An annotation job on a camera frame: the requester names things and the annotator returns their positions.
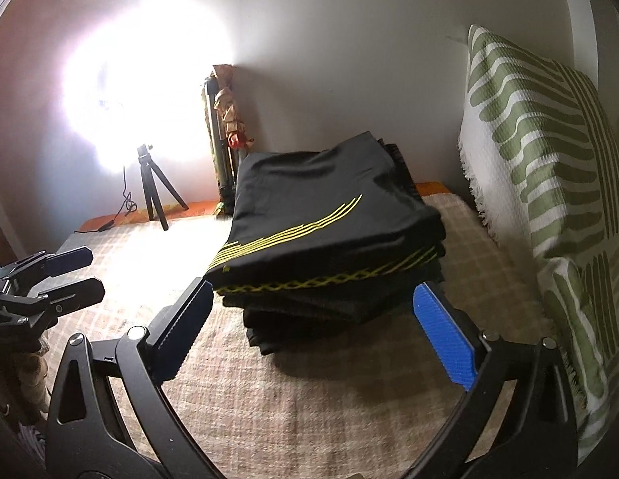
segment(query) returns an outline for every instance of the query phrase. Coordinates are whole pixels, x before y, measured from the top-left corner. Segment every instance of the tripod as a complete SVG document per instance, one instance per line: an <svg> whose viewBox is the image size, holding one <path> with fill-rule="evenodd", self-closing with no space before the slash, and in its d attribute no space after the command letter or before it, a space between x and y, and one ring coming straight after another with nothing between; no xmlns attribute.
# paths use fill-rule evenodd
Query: tripod
<svg viewBox="0 0 619 479"><path fill-rule="evenodd" d="M161 201L159 199L159 193L156 190L156 184L154 183L154 176L152 176L152 171L156 173L156 176L159 177L159 180L163 182L166 189L170 191L170 194L176 198L181 207L183 207L186 211L189 209L186 202L184 202L183 198L179 196L177 190L174 189L170 181L167 179L161 168L157 166L154 160L152 160L152 156L150 155L150 150L152 149L151 145L141 145L136 148L136 152L139 155L139 164L141 164L141 182L143 183L143 194L145 195L145 204L148 208L148 217L150 221L154 219L154 209L152 209L152 202L154 202L154 207L156 208L156 213L161 221L161 226L163 230L168 230L170 228L168 226L168 221L165 219L165 212L163 211L163 206L161 205Z"/></svg>

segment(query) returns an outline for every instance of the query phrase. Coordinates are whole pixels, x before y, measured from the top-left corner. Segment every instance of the metal screw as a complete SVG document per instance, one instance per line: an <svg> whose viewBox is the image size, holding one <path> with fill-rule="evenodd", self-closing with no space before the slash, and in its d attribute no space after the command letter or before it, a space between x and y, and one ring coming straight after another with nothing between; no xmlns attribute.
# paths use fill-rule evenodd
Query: metal screw
<svg viewBox="0 0 619 479"><path fill-rule="evenodd" d="M83 342L83 334L82 333L74 333L70 337L70 345L79 345Z"/></svg>
<svg viewBox="0 0 619 479"><path fill-rule="evenodd" d="M487 342L496 342L500 338L500 335L497 331L493 331L491 329L483 330L483 338Z"/></svg>
<svg viewBox="0 0 619 479"><path fill-rule="evenodd" d="M143 326L134 326L127 330L127 337L130 340L139 340L145 336L145 328Z"/></svg>
<svg viewBox="0 0 619 479"><path fill-rule="evenodd" d="M550 336L546 336L543 339L543 345L547 349L556 349L556 347L558 347L558 344L556 344L556 341L553 338L551 338Z"/></svg>

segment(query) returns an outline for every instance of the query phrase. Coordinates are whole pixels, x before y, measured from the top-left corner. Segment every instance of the bedsheet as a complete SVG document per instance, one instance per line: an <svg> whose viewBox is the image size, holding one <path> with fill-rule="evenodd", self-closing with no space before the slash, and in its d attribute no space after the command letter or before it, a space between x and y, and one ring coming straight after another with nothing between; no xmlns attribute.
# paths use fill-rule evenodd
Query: bedsheet
<svg viewBox="0 0 619 479"><path fill-rule="evenodd" d="M448 299L479 328L536 343L551 335L534 293L457 196L424 200L442 214ZM229 232L213 216L183 218L164 232L156 222L99 234L73 234L62 249L87 245L93 264L33 290L97 276L99 305L63 317L50 330L52 387L65 343L76 331L115 338L148 323L205 273ZM167 397L203 451L228 478L366 479L399 477L425 449L462 395L451 383L409 311L393 312L340 336L262 357L248 346L242 312L214 307ZM152 450L120 380L113 380L123 419L139 451ZM506 395L474 450L496 435Z"/></svg>

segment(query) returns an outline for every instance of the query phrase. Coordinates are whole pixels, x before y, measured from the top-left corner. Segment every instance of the green striped pillow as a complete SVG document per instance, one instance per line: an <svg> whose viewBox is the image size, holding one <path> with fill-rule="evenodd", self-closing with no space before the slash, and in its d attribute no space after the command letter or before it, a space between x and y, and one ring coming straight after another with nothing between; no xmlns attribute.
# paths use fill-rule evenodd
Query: green striped pillow
<svg viewBox="0 0 619 479"><path fill-rule="evenodd" d="M585 403L582 458L619 406L617 145L581 72L477 26L469 49L466 174L499 243L534 267Z"/></svg>

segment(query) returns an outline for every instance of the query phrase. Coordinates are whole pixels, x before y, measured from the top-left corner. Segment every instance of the beige checkered blanket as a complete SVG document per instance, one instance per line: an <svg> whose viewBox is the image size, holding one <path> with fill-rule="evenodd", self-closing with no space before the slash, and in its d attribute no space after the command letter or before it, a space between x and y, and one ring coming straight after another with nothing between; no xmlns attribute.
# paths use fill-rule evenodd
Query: beige checkered blanket
<svg viewBox="0 0 619 479"><path fill-rule="evenodd" d="M441 211L447 229L442 271L452 304L480 328L497 329L509 340L535 343L550 334L539 304L478 217L454 195L425 201ZM200 217L175 220L167 232L153 222L73 234L62 249L85 244L94 263L39 289L95 275L106 296L97 306L63 317L51 330L50 384L71 334L115 338L148 323L205 273L229 226ZM122 384L114 382L133 440L152 455ZM248 346L241 311L224 309L218 297L177 378L163 389L228 478L254 479L398 477L462 395L408 312L262 357ZM488 448L494 435L493 428L487 430L475 453Z"/></svg>

